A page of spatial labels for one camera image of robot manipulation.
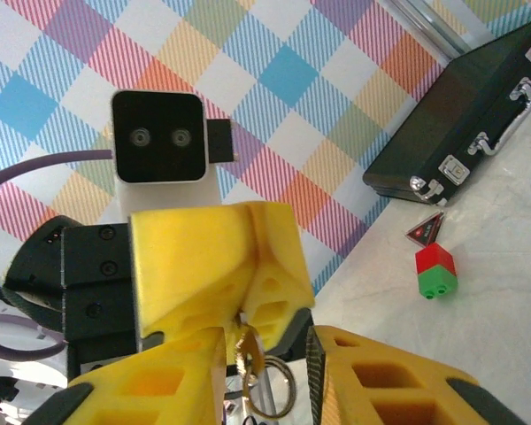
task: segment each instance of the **keyring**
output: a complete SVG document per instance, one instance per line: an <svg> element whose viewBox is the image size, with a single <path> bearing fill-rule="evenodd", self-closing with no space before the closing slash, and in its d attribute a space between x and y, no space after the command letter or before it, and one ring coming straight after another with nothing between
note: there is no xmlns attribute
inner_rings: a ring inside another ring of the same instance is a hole
<svg viewBox="0 0 531 425"><path fill-rule="evenodd" d="M252 412L260 416L263 416L266 419L271 419L271 420L281 419L287 416L288 413L291 412L291 409L293 409L293 406L295 405L296 394L297 394L295 377L293 376L293 372L291 372L291 369L289 368L289 366L287 366L287 364L283 360L278 359L277 357L265 356L265 367L275 367L277 370L281 372L281 374L287 381L289 394L287 398L287 404L285 405L285 407L283 407L283 409L279 413L268 414L268 413L264 413L260 411L256 407L256 405L254 405L254 402L251 399L250 386L249 386L250 377L252 375L251 364L248 366L246 370L246 375L243 377L243 380L242 380L242 396L243 396L244 401L248 403L248 406L250 407L250 410Z"/></svg>

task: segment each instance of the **screw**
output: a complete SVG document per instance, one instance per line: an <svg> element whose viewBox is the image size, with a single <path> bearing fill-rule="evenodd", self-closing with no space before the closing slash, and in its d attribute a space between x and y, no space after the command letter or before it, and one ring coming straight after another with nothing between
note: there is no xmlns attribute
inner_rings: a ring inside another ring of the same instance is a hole
<svg viewBox="0 0 531 425"><path fill-rule="evenodd" d="M100 272L105 276L112 276L118 272L118 265L114 261L105 261L100 265Z"/></svg>
<svg viewBox="0 0 531 425"><path fill-rule="evenodd" d="M98 303L90 304L87 306L86 314L87 317L89 317L90 319L96 319L98 316L100 316L100 313L102 312L103 307Z"/></svg>
<svg viewBox="0 0 531 425"><path fill-rule="evenodd" d="M100 235L101 239L109 241L114 237L114 235L116 235L116 232L112 226L102 226L98 231L98 234Z"/></svg>

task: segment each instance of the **briefcase handle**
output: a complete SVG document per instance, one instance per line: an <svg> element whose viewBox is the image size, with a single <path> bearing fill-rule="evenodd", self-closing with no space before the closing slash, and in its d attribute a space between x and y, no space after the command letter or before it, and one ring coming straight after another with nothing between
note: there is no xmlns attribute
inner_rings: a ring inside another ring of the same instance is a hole
<svg viewBox="0 0 531 425"><path fill-rule="evenodd" d="M515 117L515 120L513 120L512 123L505 129L504 133L500 135L496 146L493 148L489 146L488 135L482 131L476 136L472 144L470 144L470 147L468 148L468 153L470 155L475 154L477 151L482 151L484 154L489 155L490 157L496 155L500 150L502 150L504 145L507 143L510 137L512 137L513 133L515 133L515 130L518 129L523 120L527 118L529 113L531 113L531 80L529 80L527 77L523 78L510 94L510 99L512 101L516 101L521 97L526 99L525 109L522 113Z"/></svg>

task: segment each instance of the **black triangle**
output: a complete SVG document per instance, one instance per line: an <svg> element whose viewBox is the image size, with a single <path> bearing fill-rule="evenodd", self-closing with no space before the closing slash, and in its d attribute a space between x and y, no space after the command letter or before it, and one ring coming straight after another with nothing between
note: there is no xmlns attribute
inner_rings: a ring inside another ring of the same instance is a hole
<svg viewBox="0 0 531 425"><path fill-rule="evenodd" d="M443 220L444 212L437 212L409 230L405 235L417 245L425 248L436 240Z"/></svg>

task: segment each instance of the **camera lens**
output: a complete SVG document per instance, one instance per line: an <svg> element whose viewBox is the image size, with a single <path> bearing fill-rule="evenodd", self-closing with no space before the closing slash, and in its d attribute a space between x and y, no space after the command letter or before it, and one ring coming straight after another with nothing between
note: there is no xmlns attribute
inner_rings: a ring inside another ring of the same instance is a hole
<svg viewBox="0 0 531 425"><path fill-rule="evenodd" d="M171 141L175 146L184 148L191 143L191 134L188 130L180 128L171 133Z"/></svg>
<svg viewBox="0 0 531 425"><path fill-rule="evenodd" d="M150 142L150 132L145 128L137 128L130 135L130 142L132 142L138 148L147 146Z"/></svg>

